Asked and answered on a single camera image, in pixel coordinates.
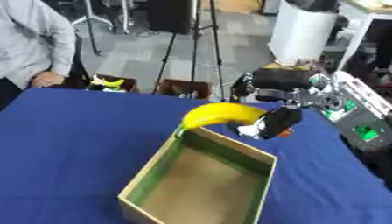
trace robotic arm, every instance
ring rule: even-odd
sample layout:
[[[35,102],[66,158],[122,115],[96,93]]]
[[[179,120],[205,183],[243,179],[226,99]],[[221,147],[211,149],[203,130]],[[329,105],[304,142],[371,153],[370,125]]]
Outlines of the robotic arm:
[[[252,125],[230,124],[239,135],[275,137],[301,121],[301,108],[314,107],[357,151],[384,151],[392,145],[392,105],[348,73],[261,68],[235,82],[231,101],[250,94],[259,101],[283,101],[283,106]]]

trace cardboard box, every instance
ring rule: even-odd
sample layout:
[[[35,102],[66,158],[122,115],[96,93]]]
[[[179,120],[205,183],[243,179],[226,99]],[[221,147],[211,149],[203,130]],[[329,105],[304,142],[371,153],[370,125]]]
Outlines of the cardboard box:
[[[136,224],[257,223],[277,158],[208,129],[173,134],[120,193]]]
[[[158,92],[161,95],[176,95],[179,92],[184,93],[184,92],[189,92],[189,90],[192,89],[196,92],[198,92],[198,97],[197,99],[199,100],[208,100],[209,96],[211,94],[211,85],[207,82],[204,81],[195,81],[193,85],[189,80],[171,80],[171,79],[166,79],[163,80],[158,87]]]

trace table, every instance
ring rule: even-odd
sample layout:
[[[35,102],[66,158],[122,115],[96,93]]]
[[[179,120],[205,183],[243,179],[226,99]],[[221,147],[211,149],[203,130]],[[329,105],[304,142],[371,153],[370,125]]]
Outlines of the table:
[[[0,223],[130,224],[116,195],[189,109],[165,95],[38,88],[0,113]],[[259,103],[271,109],[275,103]],[[235,136],[278,156],[259,224],[389,224],[392,192],[311,109],[288,138]]]
[[[392,7],[382,5],[381,0],[341,0],[340,3],[340,11],[349,11],[360,20],[360,25],[339,63],[338,70],[342,70],[348,60],[356,53],[373,20],[392,20]]]

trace gray shirt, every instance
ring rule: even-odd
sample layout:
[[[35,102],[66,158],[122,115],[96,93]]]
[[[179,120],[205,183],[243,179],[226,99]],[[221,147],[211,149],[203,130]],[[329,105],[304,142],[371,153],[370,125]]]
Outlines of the gray shirt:
[[[69,21],[40,0],[0,0],[0,79],[20,88],[47,69],[67,76],[75,35]]]

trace tripod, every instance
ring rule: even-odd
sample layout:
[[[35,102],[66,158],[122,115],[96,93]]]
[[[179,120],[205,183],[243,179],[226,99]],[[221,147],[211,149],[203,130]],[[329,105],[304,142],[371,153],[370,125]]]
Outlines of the tripod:
[[[219,82],[220,82],[220,94],[221,94],[221,100],[224,101],[224,90],[223,90],[223,79],[222,79],[222,59],[221,59],[221,53],[219,49],[219,40],[218,40],[218,30],[219,26],[217,25],[216,22],[216,9],[215,9],[215,1],[214,0],[209,0],[210,3],[210,11],[211,11],[211,20],[212,24],[204,27],[200,27],[200,11],[201,11],[201,0],[197,0],[197,6],[196,6],[196,20],[194,23],[194,27],[192,28],[193,30],[193,54],[192,54],[192,72],[191,72],[191,85],[190,85],[190,91],[189,91],[189,98],[192,97],[192,91],[193,91],[193,83],[194,83],[194,78],[196,74],[196,64],[197,64],[197,52],[198,52],[198,46],[199,46],[199,39],[200,39],[200,32],[208,29],[208,28],[213,28],[213,42],[214,42],[214,50],[215,50],[215,57],[216,57],[216,64],[217,64],[217,69],[218,69],[218,77],[219,77]],[[177,37],[177,33],[173,33],[171,36],[170,44],[169,47],[167,48],[166,55],[162,59],[162,67],[159,72],[159,75],[157,77],[157,82],[153,90],[153,94],[157,92],[158,85],[162,79],[162,75],[164,73],[167,60],[170,57],[170,54],[172,52],[172,47],[174,45],[174,41]]]

